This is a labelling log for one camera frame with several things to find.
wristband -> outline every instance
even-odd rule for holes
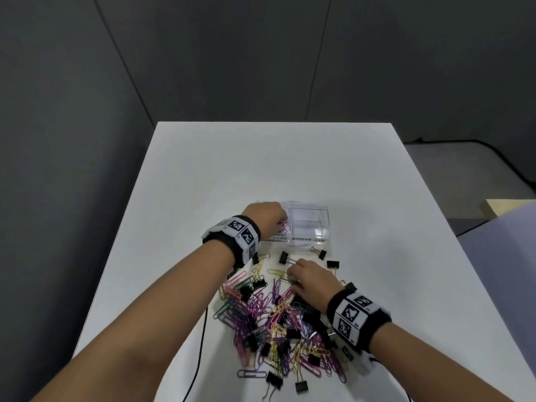
[[[225,219],[206,230],[203,244],[218,240],[230,248],[235,257],[234,270],[244,267],[258,250],[260,230],[247,216]]]
[[[343,289],[327,305],[327,317],[335,331],[353,349],[369,353],[372,336],[385,323],[389,314],[378,304],[355,289]]]

hand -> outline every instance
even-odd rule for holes
[[[287,275],[297,278],[302,286],[292,285],[291,290],[324,314],[331,298],[344,289],[330,270],[303,258],[287,270]]]
[[[245,208],[242,215],[257,224],[261,240],[277,234],[282,228],[281,222],[288,218],[287,212],[278,202],[252,203]]]

pile of paper clips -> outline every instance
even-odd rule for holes
[[[267,270],[276,275],[272,289],[267,287],[261,269],[264,259],[258,262],[247,277],[242,271],[231,277],[219,293],[224,305],[214,314],[234,330],[233,344],[236,347],[243,369],[238,370],[239,378],[265,378],[268,388],[265,400],[272,386],[269,401],[276,389],[281,389],[283,379],[291,373],[296,375],[296,392],[309,390],[303,379],[302,368],[321,378],[335,373],[345,383],[346,376],[334,350],[337,345],[330,340],[334,332],[320,321],[320,312],[314,310],[290,289],[281,292],[281,281],[288,282],[281,270]]]

clear plastic box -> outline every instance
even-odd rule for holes
[[[287,244],[294,250],[326,249],[331,234],[327,206],[282,202],[281,207],[287,212],[288,220],[281,231],[267,241]]]

white table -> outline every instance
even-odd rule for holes
[[[328,205],[339,278],[515,401],[534,400],[532,373],[390,124],[159,123],[76,352],[208,226],[257,200]],[[266,383],[236,378],[231,329],[212,319],[213,308],[189,400],[260,401]],[[157,401],[183,399],[201,329],[202,320]],[[290,377],[272,401],[405,400],[389,391],[383,368],[349,385],[305,377],[308,396],[296,395]]]

